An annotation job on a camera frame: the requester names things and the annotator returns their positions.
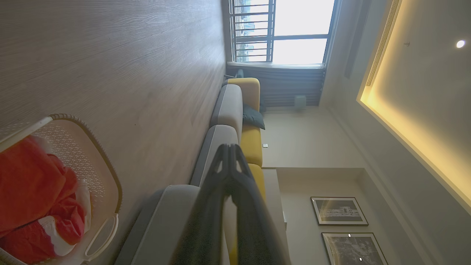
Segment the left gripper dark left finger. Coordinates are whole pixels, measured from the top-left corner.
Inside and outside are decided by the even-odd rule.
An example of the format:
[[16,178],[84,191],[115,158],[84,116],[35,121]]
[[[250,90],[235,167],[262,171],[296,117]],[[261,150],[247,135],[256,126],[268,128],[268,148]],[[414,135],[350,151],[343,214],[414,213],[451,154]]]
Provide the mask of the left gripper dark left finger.
[[220,265],[230,146],[217,148],[172,258],[172,265]]

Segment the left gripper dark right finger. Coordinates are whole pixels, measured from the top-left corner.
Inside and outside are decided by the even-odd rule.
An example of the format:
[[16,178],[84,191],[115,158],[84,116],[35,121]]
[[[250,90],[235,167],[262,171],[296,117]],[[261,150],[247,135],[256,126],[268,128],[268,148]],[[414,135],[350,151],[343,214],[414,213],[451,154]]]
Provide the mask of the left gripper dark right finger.
[[237,263],[289,265],[275,225],[240,146],[230,146],[230,191],[237,206]]

